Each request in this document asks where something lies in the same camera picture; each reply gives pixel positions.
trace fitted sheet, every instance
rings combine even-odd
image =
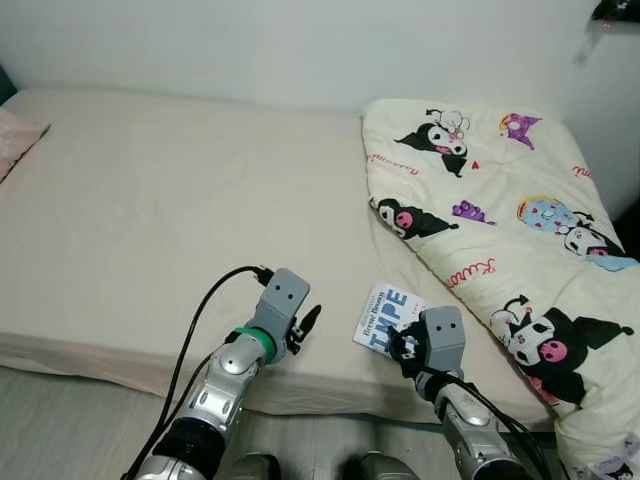
[[[437,421],[396,364],[351,340],[385,280],[459,307],[466,378],[551,428],[486,329],[370,210],[357,115],[55,89],[5,107],[52,126],[0,185],[0,365],[162,395],[201,296],[264,264],[307,280],[306,308],[323,311],[299,355],[261,372],[248,408]],[[185,377],[260,291],[249,275],[221,290]]]

